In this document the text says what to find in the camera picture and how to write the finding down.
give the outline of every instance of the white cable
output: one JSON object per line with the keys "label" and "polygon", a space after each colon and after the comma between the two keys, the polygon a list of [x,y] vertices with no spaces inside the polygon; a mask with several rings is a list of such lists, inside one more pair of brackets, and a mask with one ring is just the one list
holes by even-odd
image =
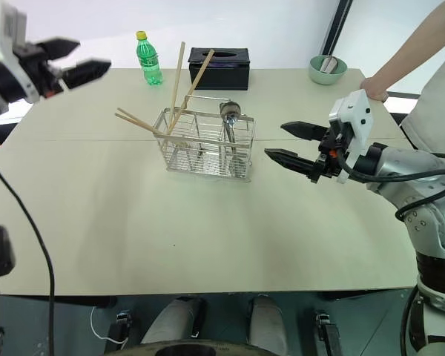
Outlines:
{"label": "white cable", "polygon": [[107,340],[107,341],[110,341],[112,343],[116,343],[117,345],[122,345],[122,349],[123,349],[125,347],[125,344],[128,341],[128,337],[126,337],[125,340],[123,340],[123,341],[117,341],[117,340],[111,339],[110,337],[103,337],[103,336],[97,334],[96,330],[94,330],[94,325],[92,324],[92,315],[94,314],[94,309],[95,308],[96,308],[95,306],[92,308],[92,310],[90,311],[90,317],[89,317],[89,319],[90,319],[90,328],[92,329],[92,332],[94,333],[94,335],[96,335],[96,337],[98,339],[100,339],[100,340]]}

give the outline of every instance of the white shirt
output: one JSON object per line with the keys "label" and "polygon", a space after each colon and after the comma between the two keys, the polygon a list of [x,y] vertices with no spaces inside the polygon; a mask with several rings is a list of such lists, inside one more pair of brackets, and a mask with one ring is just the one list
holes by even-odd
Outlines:
{"label": "white shirt", "polygon": [[445,153],[445,62],[423,88],[402,128],[417,148]]}

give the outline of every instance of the floor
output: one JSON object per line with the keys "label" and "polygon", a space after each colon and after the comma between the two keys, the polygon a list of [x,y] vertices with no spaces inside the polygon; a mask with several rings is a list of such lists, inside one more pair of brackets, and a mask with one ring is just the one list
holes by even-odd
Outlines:
{"label": "floor", "polygon": [[[398,334],[408,289],[380,291],[361,297],[327,300],[314,292],[270,293],[282,310],[291,356],[325,356],[314,349],[313,312],[324,310],[338,325],[345,356],[399,355]],[[247,305],[256,294],[205,294],[208,302],[202,338],[245,341]],[[119,297],[111,309],[97,309],[94,327],[106,335],[117,312],[130,309],[136,318],[127,347],[139,342],[159,312],[176,296]],[[56,356],[100,355],[105,342],[92,334],[91,307],[56,304]],[[47,355],[47,303],[0,296],[5,329],[3,356]]]}

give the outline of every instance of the chopstick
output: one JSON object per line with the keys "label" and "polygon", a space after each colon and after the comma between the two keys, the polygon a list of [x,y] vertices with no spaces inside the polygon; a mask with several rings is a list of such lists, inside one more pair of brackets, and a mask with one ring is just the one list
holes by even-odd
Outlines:
{"label": "chopstick", "polygon": [[198,72],[198,74],[194,78],[194,81],[193,81],[193,84],[192,84],[190,90],[188,90],[188,93],[186,94],[185,98],[183,99],[183,103],[180,105],[179,110],[177,112],[177,115],[175,116],[175,119],[171,122],[170,127],[166,131],[167,135],[171,134],[171,132],[173,131],[173,129],[177,125],[179,117],[181,116],[181,113],[183,112],[183,110],[186,109],[186,105],[188,104],[189,96],[191,94],[193,94],[194,89],[196,88],[196,86],[200,82],[202,74],[205,72],[206,67],[208,67],[209,61],[211,61],[211,58],[212,58],[213,54],[214,54],[214,50],[210,50],[208,55],[206,56],[205,61],[202,63],[200,71]]}
{"label": "chopstick", "polygon": [[179,84],[179,75],[181,74],[181,66],[183,63],[183,54],[185,53],[185,43],[181,42],[179,46],[179,56],[178,56],[178,65],[177,65],[177,74],[175,76],[175,84],[173,86],[173,94],[171,96],[171,106],[170,106],[170,126],[174,119],[175,114],[175,101],[177,100],[177,91]]}
{"label": "chopstick", "polygon": [[115,116],[119,117],[120,119],[124,119],[125,121],[137,125],[141,128],[144,128],[145,130],[149,130],[150,132],[153,132],[154,134],[157,135],[165,135],[165,133],[161,132],[160,130],[157,130],[156,128],[154,128],[153,126],[149,125],[146,122],[143,122],[142,120],[138,119],[136,116],[132,115],[131,113],[128,113],[127,111],[121,109],[121,108],[117,108],[118,111],[120,111],[121,113],[124,113],[127,116],[124,116],[120,113],[114,113]]}

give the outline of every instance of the black cable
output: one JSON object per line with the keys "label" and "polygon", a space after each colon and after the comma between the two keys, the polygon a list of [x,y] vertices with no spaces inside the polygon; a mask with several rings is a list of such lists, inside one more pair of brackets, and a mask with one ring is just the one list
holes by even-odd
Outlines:
{"label": "black cable", "polygon": [[[439,158],[445,158],[445,154],[433,154]],[[427,177],[433,177],[433,176],[440,176],[445,175],[445,169],[438,169],[435,171],[426,171],[426,172],[420,172],[420,173],[414,173],[414,174],[403,174],[399,176],[384,176],[384,177],[375,177],[369,174],[364,174],[358,171],[355,171],[353,168],[349,167],[346,164],[346,160],[343,156],[342,150],[337,150],[337,160],[340,164],[340,167],[348,172],[349,176],[356,178],[358,180],[362,180],[364,182],[376,182],[376,183],[383,183],[383,182],[406,182],[409,180],[416,180],[420,178],[427,178]],[[440,198],[445,197],[445,189],[440,191],[437,194],[434,194],[430,197],[423,198],[421,200],[418,200],[417,202],[411,202],[410,204],[407,204],[403,206],[402,208],[399,208],[395,212],[396,219],[403,221],[404,214],[413,209],[417,208],[418,206],[422,206],[425,204],[430,204],[431,202],[434,202],[436,200],[439,200]]]}
{"label": "black cable", "polygon": [[410,309],[412,307],[412,303],[414,303],[414,299],[418,293],[418,286],[415,286],[413,290],[410,292],[409,298],[407,298],[406,306],[403,308],[402,320],[400,322],[400,354],[402,356],[407,356],[407,348],[406,348],[406,334],[407,334],[407,322],[409,321]]}
{"label": "black cable", "polygon": [[19,195],[13,190],[13,188],[8,184],[7,180],[1,175],[0,173],[0,180],[1,182],[7,187],[8,191],[13,195],[16,202],[20,206],[20,208],[23,211],[23,214],[27,217],[28,222],[30,223],[31,227],[33,228],[33,231],[35,232],[36,239],[38,240],[38,243],[40,247],[42,248],[44,258],[46,259],[47,269],[50,275],[50,299],[49,299],[49,310],[48,310],[48,348],[49,348],[49,355],[54,356],[54,271],[53,271],[53,264],[51,262],[50,254],[48,254],[45,243],[43,242],[42,236],[39,233],[38,227],[36,226],[35,222],[33,221],[33,218],[31,217],[30,213],[24,206],[22,200],[20,199]]}

